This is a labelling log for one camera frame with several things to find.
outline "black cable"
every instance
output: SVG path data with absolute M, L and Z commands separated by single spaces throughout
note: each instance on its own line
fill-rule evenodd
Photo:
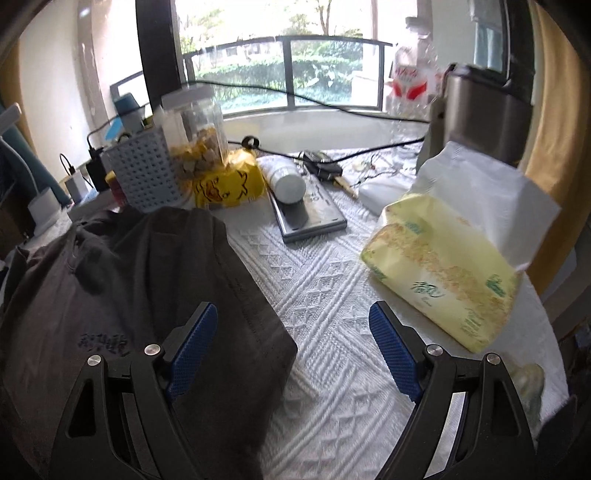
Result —
M 399 121 L 399 122 L 416 122 L 419 124 L 430 123 L 429 120 L 422 120 L 422 119 L 418 119 L 418 118 L 417 119 L 399 118 L 399 117 L 388 116 L 388 115 L 375 115 L 373 113 L 356 112 L 354 110 L 349 110 L 349 109 L 339 106 L 339 105 L 333 105 L 331 103 L 324 103 L 319 100 L 314 100 L 313 98 L 307 97 L 306 95 L 300 95 L 299 93 L 288 92 L 288 91 L 282 90 L 280 88 L 266 87 L 264 85 L 248 85 L 248 84 L 243 84 L 243 83 L 225 83 L 225 82 L 216 82 L 214 80 L 204 80 L 204 79 L 189 80 L 188 82 L 183 83 L 183 85 L 196 85 L 199 83 L 204 84 L 204 85 L 216 85 L 218 87 L 252 88 L 252 89 L 257 89 L 257 90 L 267 90 L 268 92 L 283 93 L 288 96 L 292 96 L 295 98 L 300 98 L 302 100 L 307 100 L 308 102 L 316 103 L 317 105 L 321 105 L 326 108 L 338 110 L 338 111 L 344 112 L 344 113 L 350 113 L 351 115 L 364 116 L 366 118 L 374 118 L 374 119 L 378 119 L 378 120 L 391 120 L 391 121 Z
M 140 105 L 139 107 L 137 107 L 137 108 L 134 108 L 133 110 L 130 110 L 129 112 L 126 112 L 126 115 L 127 115 L 128 113 L 137 112 L 138 110 L 141 110 L 142 108 L 144 108 L 144 107 L 147 107 L 149 104 L 150 104 L 150 102 L 148 102 L 148 103 L 145 103 L 145 104 L 143 104 L 143 105 Z M 106 127 L 107 125 L 110 125 L 110 124 L 111 124 L 111 122 L 112 122 L 113 120 L 116 120 L 116 119 L 118 119 L 119 117 L 120 117 L 120 115 L 115 115 L 114 117 L 112 117 L 112 118 L 109 118 L 109 119 L 108 119 L 108 120 L 107 120 L 107 121 L 106 121 L 104 124 L 102 124 L 102 125 L 101 125 L 99 128 L 95 128 L 95 129 L 94 129 L 92 132 L 90 132 L 90 133 L 89 133 L 89 134 L 86 136 L 86 143 L 88 143 L 88 148 L 91 148 L 91 149 L 93 148 L 93 147 L 92 147 L 92 145 L 90 144 L 90 136 L 91 136 L 91 135 L 94 135 L 94 134 L 95 134 L 95 133 L 97 133 L 97 132 L 100 132 L 101 130 L 103 130 L 103 129 L 104 129 L 104 127 Z
M 68 168 L 66 168 L 66 166 L 64 165 L 64 160 L 68 164 Z M 74 165 L 72 165 L 70 163 L 70 160 L 68 160 L 68 157 L 66 157 L 63 153 L 60 153 L 60 163 L 61 163 L 61 166 L 64 167 L 64 170 L 66 171 L 67 175 L 69 175 L 69 176 L 74 175 L 74 173 L 76 172 L 76 169 L 74 168 Z M 82 175 L 82 178 L 90 186 L 90 188 L 93 189 L 94 187 L 92 186 L 92 183 L 90 183 L 88 181 L 88 179 L 82 174 L 82 172 L 80 172 L 80 175 Z
M 365 178 L 363 178 L 362 180 L 359 180 L 359 181 L 357 181 L 356 183 L 353 183 L 353 184 L 351 185 L 351 188 L 358 187 L 358 186 L 359 186 L 359 185 L 361 185 L 362 183 L 364 183 L 364 182 L 366 182 L 366 181 L 368 181 L 368 180 L 374 179 L 375 177 L 380 177 L 380 176 L 382 176 L 382 175 L 386 175 L 386 174 L 389 174 L 389 175 L 392 175 L 392 176 L 393 176 L 393 175 L 396 175 L 398 172 L 399 172 L 399 170 L 386 170 L 386 171 L 381 171 L 381 172 L 379 172 L 379 173 L 376 173 L 376 175 L 371 175 L 371 176 L 369 176 L 369 177 L 365 177 Z
M 364 155 L 366 153 L 371 153 L 371 152 L 375 152 L 378 150 L 386 150 L 387 148 L 404 147 L 406 145 L 412 145 L 415 143 L 422 142 L 423 140 L 425 140 L 425 137 L 416 138 L 414 140 L 407 140 L 406 142 L 397 142 L 397 143 L 388 144 L 388 145 L 380 145 L 379 147 L 367 148 L 365 150 L 360 150 L 358 152 L 351 153 L 349 155 L 345 155 L 344 157 L 341 157 L 341 158 L 335 158 L 334 160 L 324 161 L 324 162 L 319 162 L 319 163 L 322 163 L 322 164 L 337 163 L 337 162 L 340 162 L 343 160 L 348 160 L 353 157 L 358 157 L 359 155 Z M 300 158 L 301 154 L 299 156 L 295 157 L 293 155 L 289 155 L 286 153 L 273 152 L 272 150 L 265 150 L 259 146 L 260 140 L 257 137 L 253 137 L 252 135 L 245 136 L 241 142 L 229 140 L 228 143 L 231 143 L 234 145 L 241 145 L 242 148 L 245 148 L 246 150 L 258 150 L 259 152 L 268 153 L 270 155 L 279 155 L 281 157 L 286 157 L 286 158 L 292 158 L 293 160 L 300 160 L 301 159 Z
M 429 120 L 422 120 L 422 119 L 412 119 L 412 118 L 399 118 L 399 117 L 394 117 L 394 116 L 388 116 L 388 115 L 375 115 L 373 113 L 363 113 L 363 112 L 356 112 L 354 110 L 349 110 L 347 108 L 341 107 L 339 105 L 331 105 L 330 103 L 324 103 L 321 102 L 319 100 L 315 100 L 311 97 L 307 97 L 306 95 L 300 95 L 299 93 L 291 93 L 288 92 L 286 90 L 282 90 L 279 88 L 273 88 L 273 87 L 266 87 L 264 85 L 247 85 L 247 84 L 243 84 L 243 83 L 225 83 L 225 82 L 215 82 L 214 80 L 204 80 L 204 79 L 196 79 L 196 80 L 189 80 L 188 82 L 184 82 L 182 83 L 182 85 L 197 85 L 197 84 L 204 84 L 204 85 L 216 85 L 218 87 L 228 87 L 228 88 L 252 88 L 252 89 L 256 89 L 256 90 L 267 90 L 269 92 L 276 92 L 276 93 L 283 93 L 285 95 L 289 95 L 295 98 L 300 98 L 302 100 L 307 100 L 308 102 L 312 102 L 312 103 L 316 103 L 318 105 L 324 106 L 326 108 L 330 108 L 333 110 L 338 110 L 339 112 L 344 112 L 344 113 L 349 113 L 351 115 L 356 115 L 356 116 L 362 116 L 362 117 L 366 117 L 366 118 L 373 118 L 373 119 L 378 119 L 378 120 L 390 120 L 390 121 L 398 121 L 398 122 L 415 122 L 415 123 L 419 123 L 419 124 L 429 124 Z M 141 110 L 142 108 L 148 106 L 150 103 L 145 103 L 143 105 L 140 105 L 137 108 L 134 108 L 133 110 L 130 110 L 127 113 L 133 113 L 136 112 L 137 110 Z M 90 136 L 94 135 L 95 133 L 103 130 L 104 127 L 106 127 L 107 125 L 109 125 L 113 120 L 115 120 L 116 118 L 119 118 L 120 115 L 115 115 L 112 118 L 109 118 L 104 124 L 102 124 L 100 127 L 94 129 L 92 132 L 90 132 L 87 136 L 86 136 L 86 142 L 88 143 L 88 147 L 92 150 L 92 145 L 90 144 Z
M 66 168 L 66 166 L 64 165 L 64 160 L 66 161 L 66 163 L 68 164 L 68 166 L 70 167 L 70 169 L 68 170 L 68 168 Z M 74 175 L 74 172 L 76 171 L 76 169 L 74 168 L 74 166 L 70 163 L 70 160 L 68 160 L 68 157 L 66 157 L 63 153 L 60 153 L 60 163 L 61 166 L 64 167 L 64 170 L 66 171 L 66 175 Z

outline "yellow curtain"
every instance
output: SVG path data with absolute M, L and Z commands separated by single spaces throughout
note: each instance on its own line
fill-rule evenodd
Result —
M 31 150 L 35 153 L 35 146 L 31 139 L 31 132 L 29 131 L 27 117 L 25 116 L 22 104 L 19 42 L 15 43 L 8 53 L 6 60 L 0 66 L 0 96 L 5 107 L 9 107 L 13 103 L 18 103 L 21 106 L 23 112 L 17 126 L 22 136 L 27 140 Z
M 550 284 L 591 212 L 590 74 L 558 25 L 536 6 L 544 50 L 540 122 L 525 174 L 562 208 L 528 275 Z

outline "folded clothing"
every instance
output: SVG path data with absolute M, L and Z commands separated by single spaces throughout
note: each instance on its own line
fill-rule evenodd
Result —
M 0 419 L 42 477 L 85 359 L 143 351 L 209 301 L 217 332 L 174 410 L 209 478 L 262 478 L 257 454 L 297 348 L 222 222 L 199 209 L 127 207 L 17 254 L 27 261 L 0 324 Z

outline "blue gripper pad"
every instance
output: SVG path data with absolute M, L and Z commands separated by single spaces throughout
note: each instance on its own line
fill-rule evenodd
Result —
M 398 389 L 408 395 L 411 401 L 420 400 L 423 389 L 418 383 L 417 363 L 377 303 L 369 309 L 369 330 Z
M 217 308 L 209 304 L 170 364 L 170 382 L 165 391 L 170 402 L 189 390 L 216 329 Z

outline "white bottle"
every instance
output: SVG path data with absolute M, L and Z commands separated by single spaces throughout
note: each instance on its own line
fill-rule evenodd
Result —
M 304 198 L 306 182 L 292 160 L 270 156 L 259 157 L 257 162 L 277 200 L 282 203 L 297 203 Z

